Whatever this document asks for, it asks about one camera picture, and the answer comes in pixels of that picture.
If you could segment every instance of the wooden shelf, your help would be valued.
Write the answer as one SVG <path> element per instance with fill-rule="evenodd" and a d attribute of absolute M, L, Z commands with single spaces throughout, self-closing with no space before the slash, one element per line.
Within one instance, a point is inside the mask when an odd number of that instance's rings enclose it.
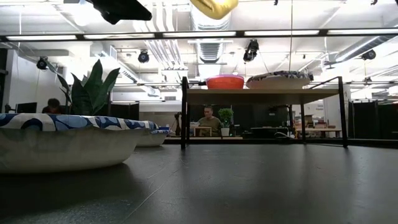
<path fill-rule="evenodd" d="M 187 102 L 191 105 L 206 104 L 267 104 L 299 105 L 311 103 L 338 94 L 338 90 L 187 90 Z"/>

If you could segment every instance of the red bowl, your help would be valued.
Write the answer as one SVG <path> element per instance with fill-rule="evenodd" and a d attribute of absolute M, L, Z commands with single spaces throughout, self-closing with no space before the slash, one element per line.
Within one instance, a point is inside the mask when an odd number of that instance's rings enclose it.
<path fill-rule="evenodd" d="M 244 78 L 239 75 L 217 75 L 206 80 L 207 89 L 243 89 Z"/>

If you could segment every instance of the snake plant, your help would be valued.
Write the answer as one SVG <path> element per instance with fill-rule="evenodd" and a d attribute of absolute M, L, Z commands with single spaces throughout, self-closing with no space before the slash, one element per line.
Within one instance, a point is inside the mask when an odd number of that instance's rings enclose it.
<path fill-rule="evenodd" d="M 83 76 L 81 81 L 72 74 L 74 79 L 72 89 L 65 79 L 57 74 L 63 87 L 61 90 L 72 104 L 73 112 L 78 115 L 95 115 L 105 105 L 108 93 L 116 83 L 119 70 L 120 68 L 112 70 L 105 81 L 102 81 L 103 68 L 101 61 L 98 60 L 94 64 L 89 78 Z"/>

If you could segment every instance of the yellow object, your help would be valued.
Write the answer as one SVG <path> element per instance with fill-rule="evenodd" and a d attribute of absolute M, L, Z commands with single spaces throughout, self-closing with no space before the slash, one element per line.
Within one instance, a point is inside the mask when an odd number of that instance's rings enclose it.
<path fill-rule="evenodd" d="M 238 0 L 191 0 L 204 15 L 212 19 L 222 19 L 237 5 Z"/>

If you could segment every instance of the man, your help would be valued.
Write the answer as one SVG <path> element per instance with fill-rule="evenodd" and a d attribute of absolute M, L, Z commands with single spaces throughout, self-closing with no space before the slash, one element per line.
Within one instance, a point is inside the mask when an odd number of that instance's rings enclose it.
<path fill-rule="evenodd" d="M 47 106 L 43 108 L 42 113 L 46 114 L 62 114 L 60 102 L 55 98 L 49 99 Z"/>
<path fill-rule="evenodd" d="M 221 121 L 213 116 L 213 108 L 211 106 L 205 106 L 205 117 L 200 118 L 199 127 L 209 127 L 211 128 L 211 136 L 220 135 Z M 210 136 L 209 129 L 201 129 L 200 136 Z"/>

